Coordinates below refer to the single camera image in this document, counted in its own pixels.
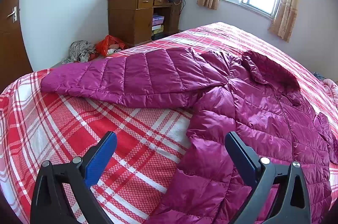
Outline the magenta puffer jacket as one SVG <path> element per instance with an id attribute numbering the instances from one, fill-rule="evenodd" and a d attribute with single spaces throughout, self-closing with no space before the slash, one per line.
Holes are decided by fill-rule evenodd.
<path id="1" fill-rule="evenodd" d="M 149 223 L 232 219 L 249 188 L 225 149 L 230 131 L 274 163 L 299 162 L 312 223 L 328 213 L 337 140 L 327 117 L 301 95 L 295 76 L 266 56 L 159 49 L 56 68 L 43 78 L 41 90 L 131 108 L 191 110 L 186 132 L 191 145 Z"/>

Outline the red plaid bed sheet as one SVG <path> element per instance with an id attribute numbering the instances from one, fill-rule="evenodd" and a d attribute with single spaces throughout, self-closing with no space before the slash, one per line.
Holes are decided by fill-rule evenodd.
<path id="1" fill-rule="evenodd" d="M 192 49 L 199 55 L 225 52 L 237 57 L 253 51 L 268 57 L 295 76 L 301 95 L 316 113 L 327 117 L 337 140 L 337 108 L 321 82 L 290 56 L 234 26 L 221 22 L 204 25 L 106 59 L 172 48 Z M 42 163 L 49 160 L 63 164 L 84 156 L 112 131 L 117 136 L 117 148 L 90 190 L 113 223 L 149 223 L 191 145 L 186 135 L 191 110 L 131 108 L 44 92 L 41 82 L 54 69 L 24 75 L 1 93 L 1 190 L 11 211 L 23 223 L 29 223 Z M 328 212 L 337 201 L 337 163 L 329 165 L 329 182 L 332 201 Z M 66 184 L 64 189 L 79 223 L 87 222 L 71 187 Z"/>

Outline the pink floral blanket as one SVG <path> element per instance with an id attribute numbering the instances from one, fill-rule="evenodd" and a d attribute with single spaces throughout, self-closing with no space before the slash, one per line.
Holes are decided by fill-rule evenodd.
<path id="1" fill-rule="evenodd" d="M 325 93 L 328 95 L 330 101 L 333 103 L 333 105 L 338 108 L 338 86 L 337 84 L 328 78 L 325 78 L 321 74 L 315 72 L 313 74 L 315 78 L 317 78 L 321 84 L 324 87 Z"/>

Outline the brown wooden door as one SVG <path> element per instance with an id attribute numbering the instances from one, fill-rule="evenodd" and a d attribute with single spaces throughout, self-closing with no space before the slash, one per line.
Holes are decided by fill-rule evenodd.
<path id="1" fill-rule="evenodd" d="M 14 6 L 18 9 L 18 20 L 7 19 Z M 23 42 L 19 20 L 19 0 L 1 0 L 1 91 L 25 74 L 33 72 Z"/>

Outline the grey patterned cloth pile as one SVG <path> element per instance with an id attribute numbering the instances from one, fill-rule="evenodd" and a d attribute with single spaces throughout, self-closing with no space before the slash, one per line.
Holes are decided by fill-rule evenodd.
<path id="1" fill-rule="evenodd" d="M 85 40 L 72 42 L 69 47 L 69 56 L 63 60 L 63 64 L 84 63 L 90 60 L 90 57 L 96 54 L 93 44 Z"/>

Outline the red plastic bag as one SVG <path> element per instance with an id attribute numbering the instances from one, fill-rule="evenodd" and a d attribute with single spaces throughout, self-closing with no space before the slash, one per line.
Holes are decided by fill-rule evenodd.
<path id="1" fill-rule="evenodd" d="M 95 44 L 96 51 L 104 57 L 127 48 L 127 45 L 121 39 L 111 35 L 107 35 L 102 41 Z"/>

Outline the beige right curtain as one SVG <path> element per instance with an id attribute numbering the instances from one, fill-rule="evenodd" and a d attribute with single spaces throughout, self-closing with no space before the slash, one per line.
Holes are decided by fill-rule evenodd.
<path id="1" fill-rule="evenodd" d="M 289 42 L 297 18 L 299 0 L 281 0 L 269 31 Z"/>

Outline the stacked books in cabinet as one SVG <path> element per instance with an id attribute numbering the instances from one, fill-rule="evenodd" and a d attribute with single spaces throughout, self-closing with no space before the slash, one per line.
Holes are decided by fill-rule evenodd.
<path id="1" fill-rule="evenodd" d="M 151 39 L 156 40 L 164 33 L 164 16 L 154 14 L 152 16 Z"/>

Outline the wooden desk cabinet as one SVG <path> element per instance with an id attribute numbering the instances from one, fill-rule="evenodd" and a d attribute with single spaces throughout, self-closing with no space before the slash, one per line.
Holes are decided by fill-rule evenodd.
<path id="1" fill-rule="evenodd" d="M 129 47 L 151 41 L 153 16 L 164 17 L 162 38 L 179 32 L 184 0 L 107 0 L 108 32 Z"/>

